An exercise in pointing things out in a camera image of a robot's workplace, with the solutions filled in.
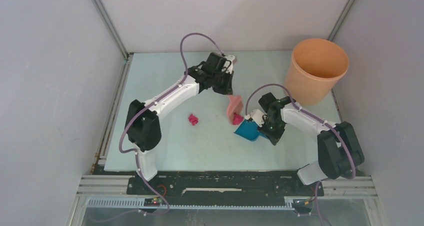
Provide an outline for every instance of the white table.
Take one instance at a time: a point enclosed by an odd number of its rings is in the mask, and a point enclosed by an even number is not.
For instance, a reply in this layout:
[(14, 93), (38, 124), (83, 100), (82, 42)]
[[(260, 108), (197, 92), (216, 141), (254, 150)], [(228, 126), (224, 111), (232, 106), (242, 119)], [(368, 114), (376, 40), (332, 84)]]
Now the white table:
[[(291, 60), (291, 51), (227, 53), (237, 56), (232, 86), (243, 103), (264, 84), (282, 84)], [(190, 67), (205, 61), (209, 53), (184, 55)], [(134, 153), (121, 154), (118, 150), (130, 102), (134, 99), (143, 102), (156, 96), (175, 83), (183, 72), (179, 53), (134, 54), (107, 154), (106, 171), (136, 168)], [(264, 88), (252, 98), (248, 110), (259, 109), (258, 99), (267, 92), (273, 92), (277, 98), (285, 96), (281, 88)], [(237, 126), (227, 120), (228, 104), (227, 96), (209, 89), (170, 112), (160, 122), (162, 139), (154, 149), (158, 170), (289, 170), (317, 160), (316, 140), (291, 125), (286, 125), (277, 146), (262, 137), (250, 142), (234, 134)], [(339, 122), (330, 93), (319, 104), (306, 108), (321, 118)], [(199, 118), (196, 126), (188, 121), (191, 113)], [(132, 148), (127, 137), (123, 148)]]

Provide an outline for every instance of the blue object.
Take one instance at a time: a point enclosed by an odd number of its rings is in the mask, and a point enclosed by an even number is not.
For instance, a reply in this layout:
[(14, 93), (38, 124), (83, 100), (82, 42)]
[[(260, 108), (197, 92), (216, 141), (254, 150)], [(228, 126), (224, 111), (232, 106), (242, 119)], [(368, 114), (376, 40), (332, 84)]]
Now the blue object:
[(234, 133), (252, 142), (256, 141), (259, 136), (267, 138), (258, 131), (255, 121), (244, 120)]

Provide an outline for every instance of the pink object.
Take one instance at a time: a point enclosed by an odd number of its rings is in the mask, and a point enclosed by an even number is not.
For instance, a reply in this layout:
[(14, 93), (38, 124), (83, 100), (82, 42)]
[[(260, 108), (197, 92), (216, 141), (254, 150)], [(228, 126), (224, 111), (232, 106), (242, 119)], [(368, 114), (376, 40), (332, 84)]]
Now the pink object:
[(188, 117), (188, 121), (194, 126), (199, 122), (199, 119), (193, 114), (190, 114), (190, 116)]
[(240, 116), (240, 113), (242, 112), (242, 109), (243, 109), (242, 97), (228, 95), (228, 98), (229, 98), (229, 105), (226, 109), (226, 116), (228, 117), (228, 120), (232, 125), (238, 125), (238, 124), (234, 124), (235, 122), (234, 118), (236, 114)]
[(237, 114), (234, 112), (234, 119), (232, 120), (233, 125), (239, 125), (241, 122), (243, 122), (244, 118), (240, 116), (240, 114)]

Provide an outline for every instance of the orange bucket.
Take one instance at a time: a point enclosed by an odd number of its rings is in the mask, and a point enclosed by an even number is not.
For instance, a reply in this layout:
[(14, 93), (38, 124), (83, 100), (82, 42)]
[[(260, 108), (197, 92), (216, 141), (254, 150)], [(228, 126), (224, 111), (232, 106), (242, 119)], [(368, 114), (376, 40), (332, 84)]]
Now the orange bucket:
[(320, 102), (349, 67), (346, 52), (324, 39), (307, 39), (295, 46), (284, 86), (302, 105)]

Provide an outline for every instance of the white wall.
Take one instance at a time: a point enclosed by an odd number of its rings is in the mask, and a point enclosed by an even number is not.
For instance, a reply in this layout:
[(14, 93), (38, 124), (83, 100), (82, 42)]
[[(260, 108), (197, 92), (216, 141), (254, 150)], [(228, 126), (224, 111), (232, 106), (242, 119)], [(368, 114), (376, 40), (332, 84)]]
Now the white wall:
[(1, 225), (64, 225), (123, 58), (91, 0), (0, 0)]
[[(347, 0), (102, 0), (130, 52), (177, 52), (190, 32), (211, 36), (226, 51), (292, 49), (327, 38)], [(184, 49), (210, 51), (206, 39)]]
[(358, 0), (336, 38), (350, 68), (336, 86), (391, 225), (422, 225), (424, 3)]

